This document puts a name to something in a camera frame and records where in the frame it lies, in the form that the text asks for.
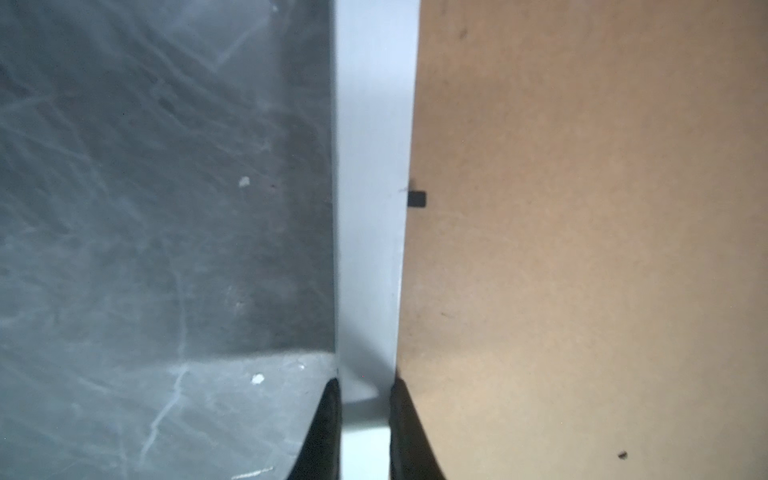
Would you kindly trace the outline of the brown backing board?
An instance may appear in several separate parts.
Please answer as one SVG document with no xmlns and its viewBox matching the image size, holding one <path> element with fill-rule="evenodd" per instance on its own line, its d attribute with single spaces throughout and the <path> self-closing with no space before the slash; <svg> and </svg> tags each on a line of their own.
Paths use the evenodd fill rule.
<svg viewBox="0 0 768 480">
<path fill-rule="evenodd" d="M 398 366 L 450 479 L 767 475 L 767 5 L 426 1 Z"/>
</svg>

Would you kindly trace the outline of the white picture frame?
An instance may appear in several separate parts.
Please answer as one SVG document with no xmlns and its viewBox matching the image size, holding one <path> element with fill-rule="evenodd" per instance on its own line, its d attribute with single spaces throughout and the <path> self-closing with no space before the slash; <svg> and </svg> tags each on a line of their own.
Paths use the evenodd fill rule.
<svg viewBox="0 0 768 480">
<path fill-rule="evenodd" d="M 390 475 L 420 5 L 332 5 L 340 475 Z"/>
</svg>

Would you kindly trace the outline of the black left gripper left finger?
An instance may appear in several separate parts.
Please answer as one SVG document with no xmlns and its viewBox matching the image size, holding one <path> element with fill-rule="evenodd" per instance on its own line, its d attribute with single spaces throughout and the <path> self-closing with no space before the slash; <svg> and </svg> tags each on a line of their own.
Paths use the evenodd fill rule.
<svg viewBox="0 0 768 480">
<path fill-rule="evenodd" d="M 340 478 L 341 391 L 339 381 L 327 382 L 309 430 L 287 479 Z"/>
</svg>

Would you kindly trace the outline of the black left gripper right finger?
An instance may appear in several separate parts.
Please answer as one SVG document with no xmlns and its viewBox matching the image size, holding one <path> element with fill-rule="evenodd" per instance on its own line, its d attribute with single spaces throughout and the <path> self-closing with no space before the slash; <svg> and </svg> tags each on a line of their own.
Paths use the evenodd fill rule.
<svg viewBox="0 0 768 480">
<path fill-rule="evenodd" d="M 405 381 L 396 377 L 390 394 L 390 478 L 445 480 Z"/>
</svg>

